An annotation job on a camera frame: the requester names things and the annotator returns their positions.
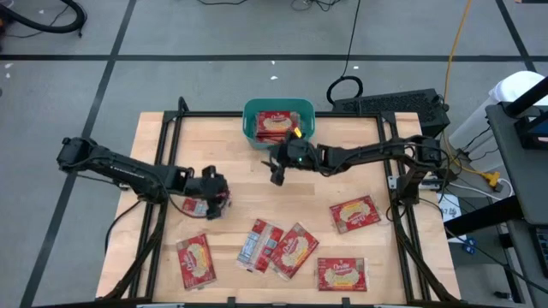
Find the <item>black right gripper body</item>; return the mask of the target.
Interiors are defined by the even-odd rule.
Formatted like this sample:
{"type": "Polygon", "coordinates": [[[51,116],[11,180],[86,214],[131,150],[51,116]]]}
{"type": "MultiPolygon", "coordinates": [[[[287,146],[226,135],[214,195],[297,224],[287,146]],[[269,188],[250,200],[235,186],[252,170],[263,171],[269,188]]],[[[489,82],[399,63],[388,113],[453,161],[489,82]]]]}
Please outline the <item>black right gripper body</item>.
{"type": "Polygon", "coordinates": [[[286,133],[282,145],[282,167],[319,172],[319,152],[296,133],[286,133]]]}

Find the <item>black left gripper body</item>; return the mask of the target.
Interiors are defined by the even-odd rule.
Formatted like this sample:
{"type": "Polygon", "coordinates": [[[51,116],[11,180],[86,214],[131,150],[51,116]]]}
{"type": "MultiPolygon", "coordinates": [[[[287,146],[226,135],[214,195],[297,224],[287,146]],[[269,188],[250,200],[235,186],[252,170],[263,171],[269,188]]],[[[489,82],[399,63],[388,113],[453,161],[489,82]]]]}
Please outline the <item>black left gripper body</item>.
{"type": "Polygon", "coordinates": [[[221,174],[217,174],[214,179],[203,179],[202,177],[188,175],[184,180],[184,195],[186,197],[205,200],[216,198],[217,192],[228,185],[228,182],[221,174]]]}

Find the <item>red Orville popcorn bag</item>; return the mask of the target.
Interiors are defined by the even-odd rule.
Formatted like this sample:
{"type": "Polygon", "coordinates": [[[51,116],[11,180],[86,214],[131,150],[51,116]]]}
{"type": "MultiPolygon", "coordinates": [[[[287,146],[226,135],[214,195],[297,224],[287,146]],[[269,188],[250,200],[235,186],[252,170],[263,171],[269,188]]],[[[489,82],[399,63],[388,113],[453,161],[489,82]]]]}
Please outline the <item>red Orville popcorn bag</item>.
{"type": "Polygon", "coordinates": [[[205,234],[177,242],[176,249],[186,291],[203,288],[217,280],[205,234]]]}
{"type": "Polygon", "coordinates": [[[368,265],[364,258],[318,258],[317,286],[326,292],[366,292],[368,265]]]}
{"type": "Polygon", "coordinates": [[[261,133],[255,136],[255,141],[263,144],[278,144],[286,140],[286,132],[281,133],[261,133]]]}
{"type": "MultiPolygon", "coordinates": [[[[228,208],[231,206],[231,200],[229,203],[221,203],[221,217],[224,217],[228,208]]],[[[192,218],[204,218],[206,219],[207,201],[204,199],[185,198],[182,203],[182,212],[186,216],[192,218]]]]}
{"type": "Polygon", "coordinates": [[[270,267],[284,280],[291,280],[318,245],[319,241],[296,223],[272,251],[270,267]]]}
{"type": "Polygon", "coordinates": [[[250,272],[265,273],[270,255],[277,247],[284,231],[267,221],[256,219],[238,254],[237,263],[250,272]]]}
{"type": "Polygon", "coordinates": [[[339,234],[380,222],[381,217],[370,195],[330,207],[331,218],[339,234]]]}
{"type": "Polygon", "coordinates": [[[299,127],[301,116],[296,111],[260,111],[256,115],[257,134],[285,133],[299,127]]]}

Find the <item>teal plastic basket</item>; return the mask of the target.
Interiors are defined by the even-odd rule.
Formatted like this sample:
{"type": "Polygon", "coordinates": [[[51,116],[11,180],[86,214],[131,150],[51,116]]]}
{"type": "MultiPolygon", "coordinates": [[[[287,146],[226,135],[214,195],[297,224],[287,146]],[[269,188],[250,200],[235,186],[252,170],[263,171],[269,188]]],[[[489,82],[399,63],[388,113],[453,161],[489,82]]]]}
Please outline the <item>teal plastic basket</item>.
{"type": "Polygon", "coordinates": [[[255,98],[248,101],[243,110],[242,131],[246,135],[250,145],[257,150],[266,150],[271,144],[263,144],[255,141],[256,115],[260,111],[296,111],[301,116],[299,131],[301,137],[309,140],[315,131],[315,110],[313,105],[302,98],[255,98]]]}

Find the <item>black perforated computer case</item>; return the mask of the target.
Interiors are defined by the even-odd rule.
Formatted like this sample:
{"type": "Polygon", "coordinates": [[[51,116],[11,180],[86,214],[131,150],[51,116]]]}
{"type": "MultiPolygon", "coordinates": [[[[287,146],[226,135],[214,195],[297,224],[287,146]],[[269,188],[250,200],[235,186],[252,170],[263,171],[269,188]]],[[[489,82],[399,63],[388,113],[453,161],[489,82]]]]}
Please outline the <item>black perforated computer case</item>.
{"type": "Polygon", "coordinates": [[[332,110],[354,114],[373,114],[384,111],[416,113],[422,133],[429,137],[437,137],[450,124],[442,104],[442,96],[433,88],[340,99],[333,103],[332,110]]]}

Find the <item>white power strip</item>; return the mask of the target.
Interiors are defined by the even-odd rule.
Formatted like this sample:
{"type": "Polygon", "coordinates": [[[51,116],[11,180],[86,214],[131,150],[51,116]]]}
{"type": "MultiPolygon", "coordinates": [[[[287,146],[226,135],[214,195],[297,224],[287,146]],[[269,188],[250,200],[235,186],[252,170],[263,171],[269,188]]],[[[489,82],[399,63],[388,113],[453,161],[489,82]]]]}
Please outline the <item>white power strip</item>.
{"type": "Polygon", "coordinates": [[[420,190],[429,190],[429,191],[441,191],[443,188],[445,188],[448,184],[448,181],[442,178],[438,178],[437,176],[427,176],[424,178],[420,184],[419,189],[420,190]]]}

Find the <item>white paper sheet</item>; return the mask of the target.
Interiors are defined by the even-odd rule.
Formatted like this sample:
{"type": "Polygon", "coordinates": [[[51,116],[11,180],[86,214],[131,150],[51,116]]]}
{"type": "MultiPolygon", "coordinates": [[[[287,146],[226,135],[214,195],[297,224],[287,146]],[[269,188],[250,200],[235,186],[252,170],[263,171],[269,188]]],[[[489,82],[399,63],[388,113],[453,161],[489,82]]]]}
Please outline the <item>white paper sheet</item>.
{"type": "Polygon", "coordinates": [[[443,212],[444,222],[455,219],[462,215],[462,209],[457,196],[447,193],[444,196],[441,196],[441,194],[439,193],[438,197],[441,198],[441,201],[438,204],[439,208],[443,212]]]}

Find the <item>grey workstation cart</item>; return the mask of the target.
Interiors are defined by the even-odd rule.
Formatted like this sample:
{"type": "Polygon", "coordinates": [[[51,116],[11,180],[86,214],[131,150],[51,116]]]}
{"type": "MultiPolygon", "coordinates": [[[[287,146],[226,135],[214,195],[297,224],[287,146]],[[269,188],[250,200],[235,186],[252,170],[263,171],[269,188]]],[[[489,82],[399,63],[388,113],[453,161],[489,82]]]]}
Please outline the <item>grey workstation cart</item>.
{"type": "Polygon", "coordinates": [[[485,107],[514,195],[447,221],[456,238],[505,222],[535,308],[548,308],[548,76],[513,102],[485,107]]]}

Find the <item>white cylindrical bin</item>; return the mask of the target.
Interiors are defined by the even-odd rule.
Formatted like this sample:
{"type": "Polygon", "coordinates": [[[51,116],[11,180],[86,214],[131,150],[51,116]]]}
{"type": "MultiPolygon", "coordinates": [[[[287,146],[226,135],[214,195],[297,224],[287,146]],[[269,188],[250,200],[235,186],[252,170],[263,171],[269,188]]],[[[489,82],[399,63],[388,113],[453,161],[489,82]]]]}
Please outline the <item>white cylindrical bin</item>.
{"type": "Polygon", "coordinates": [[[489,92],[486,101],[449,136],[450,145],[463,150],[471,160],[471,169],[487,172],[503,164],[497,142],[487,123],[485,108],[499,102],[513,102],[544,76],[531,71],[514,73],[499,81],[489,92]]]}

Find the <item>black metal table frame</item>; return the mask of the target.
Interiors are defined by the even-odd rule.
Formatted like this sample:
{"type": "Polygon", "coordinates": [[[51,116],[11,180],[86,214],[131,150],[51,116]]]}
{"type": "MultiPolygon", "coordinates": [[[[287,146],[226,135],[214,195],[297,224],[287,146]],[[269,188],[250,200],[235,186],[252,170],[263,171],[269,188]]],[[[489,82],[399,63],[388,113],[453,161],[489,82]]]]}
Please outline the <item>black metal table frame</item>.
{"type": "MultiPolygon", "coordinates": [[[[160,246],[152,300],[227,304],[340,304],[342,298],[358,304],[406,304],[394,225],[386,220],[339,234],[329,207],[346,200],[371,195],[381,213],[389,207],[385,167],[381,162],[349,169],[332,177],[286,169],[282,187],[270,182],[271,172],[261,163],[267,153],[256,151],[242,132],[240,114],[190,111],[182,119],[175,164],[202,168],[215,165],[229,183],[232,205],[227,214],[213,221],[193,219],[167,207],[167,221],[160,246]],[[282,278],[272,268],[264,274],[247,272],[236,262],[257,218],[285,232],[300,223],[319,240],[316,250],[292,279],[282,278]],[[176,242],[206,234],[217,279],[198,291],[186,291],[176,252],[176,242]],[[366,258],[369,265],[367,292],[320,292],[316,282],[317,258],[366,258]]],[[[320,117],[313,135],[321,144],[353,148],[379,142],[375,118],[320,117]]],[[[113,228],[109,251],[98,283],[98,297],[105,296],[122,279],[134,261],[146,206],[129,212],[113,228]]],[[[425,262],[453,296],[460,298],[456,273],[439,211],[429,203],[414,207],[414,218],[425,262]]],[[[416,299],[420,280],[416,266],[408,260],[409,279],[416,299]]]]}

